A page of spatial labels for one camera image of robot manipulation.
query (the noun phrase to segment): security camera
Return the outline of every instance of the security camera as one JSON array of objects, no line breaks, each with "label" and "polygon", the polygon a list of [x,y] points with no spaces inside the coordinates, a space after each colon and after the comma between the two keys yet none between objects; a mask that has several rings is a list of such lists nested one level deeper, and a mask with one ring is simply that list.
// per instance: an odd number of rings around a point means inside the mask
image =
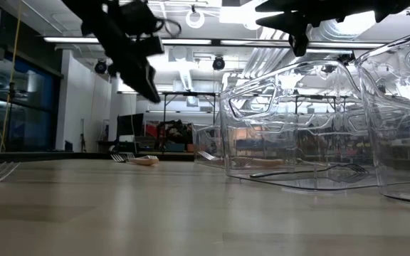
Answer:
[{"label": "security camera", "polygon": [[214,70],[223,70],[226,67],[226,62],[222,58],[222,56],[216,56],[213,62],[213,69]]},{"label": "security camera", "polygon": [[97,74],[105,74],[105,71],[107,71],[107,63],[105,60],[98,60],[98,64],[94,67],[94,71]]}]

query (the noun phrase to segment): glass wall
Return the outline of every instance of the glass wall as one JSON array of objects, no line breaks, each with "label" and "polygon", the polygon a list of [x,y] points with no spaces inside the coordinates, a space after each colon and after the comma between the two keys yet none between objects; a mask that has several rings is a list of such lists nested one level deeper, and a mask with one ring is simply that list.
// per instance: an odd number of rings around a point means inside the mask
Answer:
[{"label": "glass wall", "polygon": [[16,60],[13,77],[15,97],[7,104],[12,68],[11,56],[0,60],[0,127],[7,117],[6,150],[53,149],[58,91],[58,88],[54,90],[53,76]]}]

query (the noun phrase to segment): clear plastic bin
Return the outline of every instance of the clear plastic bin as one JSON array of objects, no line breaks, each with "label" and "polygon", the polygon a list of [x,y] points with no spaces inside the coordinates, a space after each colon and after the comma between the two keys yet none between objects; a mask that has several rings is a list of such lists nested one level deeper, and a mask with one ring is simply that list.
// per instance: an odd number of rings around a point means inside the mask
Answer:
[{"label": "clear plastic bin", "polygon": [[376,186],[360,97],[348,69],[326,60],[221,93],[226,174],[307,190]]},{"label": "clear plastic bin", "polygon": [[410,201],[410,36],[357,60],[382,194]]},{"label": "clear plastic bin", "polygon": [[224,168],[220,124],[193,124],[194,162]]}]

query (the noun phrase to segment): ceiling light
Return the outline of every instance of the ceiling light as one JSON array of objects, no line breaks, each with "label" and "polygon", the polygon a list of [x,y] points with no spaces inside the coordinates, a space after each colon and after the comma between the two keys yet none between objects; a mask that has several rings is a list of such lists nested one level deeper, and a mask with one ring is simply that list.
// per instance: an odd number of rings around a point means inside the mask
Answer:
[{"label": "ceiling light", "polygon": [[[164,113],[162,110],[147,110],[146,113]],[[207,111],[171,111],[167,110],[166,113],[177,113],[177,114],[211,114],[213,112],[207,112]]]},{"label": "ceiling light", "polygon": [[333,50],[333,49],[307,49],[307,53],[335,53],[335,54],[352,54],[352,50]]},{"label": "ceiling light", "polygon": [[195,13],[199,15],[199,20],[192,21],[191,15],[193,14],[193,12],[189,11],[186,15],[186,24],[191,28],[201,28],[205,24],[205,15],[201,11],[196,11]]},{"label": "ceiling light", "polygon": [[[146,113],[164,113],[162,110],[147,110]],[[177,113],[176,111],[166,111],[166,113]]]},{"label": "ceiling light", "polygon": [[338,33],[360,35],[376,24],[374,15],[374,11],[350,15],[341,23],[334,21],[332,26]]},{"label": "ceiling light", "polygon": [[[127,4],[133,0],[120,0],[120,4]],[[195,6],[208,6],[207,1],[182,1],[182,0],[169,0],[169,1],[148,1],[148,4],[165,4],[167,6],[178,6],[178,5],[195,5]]]},{"label": "ceiling light", "polygon": [[162,39],[162,43],[166,46],[211,45],[211,40],[204,40],[204,39]]},{"label": "ceiling light", "polygon": [[251,47],[283,47],[290,48],[287,41],[265,41],[265,40],[221,40],[223,46],[251,46]]},{"label": "ceiling light", "polygon": [[48,43],[99,43],[97,38],[80,38],[80,37],[44,37]]},{"label": "ceiling light", "polygon": [[282,12],[266,12],[258,13],[256,10],[250,6],[239,6],[239,7],[221,7],[219,14],[219,23],[234,23],[234,24],[246,24],[246,26],[252,26],[251,24],[256,24],[256,20],[260,18],[265,18],[273,16],[276,14],[281,14]]},{"label": "ceiling light", "polygon": [[[83,37],[44,37],[49,43],[70,43],[70,44],[100,44],[97,38]],[[166,46],[235,46],[235,47],[261,47],[261,48],[290,48],[287,40],[220,40],[212,44],[211,39],[162,39]],[[365,43],[365,42],[309,42],[309,49],[335,49],[335,50],[373,50],[386,43]]]},{"label": "ceiling light", "polygon": [[[48,43],[72,43],[72,44],[100,44],[97,38],[84,37],[44,37]],[[181,45],[211,45],[211,40],[208,39],[162,39],[162,43],[166,46],[181,46]]]},{"label": "ceiling light", "polygon": [[138,92],[128,92],[128,91],[118,91],[117,94],[126,94],[126,95],[138,95]]}]

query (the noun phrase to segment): table surface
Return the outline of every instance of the table surface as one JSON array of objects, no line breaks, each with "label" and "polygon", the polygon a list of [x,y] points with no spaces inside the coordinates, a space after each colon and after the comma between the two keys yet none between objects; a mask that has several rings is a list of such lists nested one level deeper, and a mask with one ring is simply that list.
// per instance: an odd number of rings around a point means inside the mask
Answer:
[{"label": "table surface", "polygon": [[410,205],[298,193],[188,162],[22,163],[0,183],[0,255],[410,255]]}]

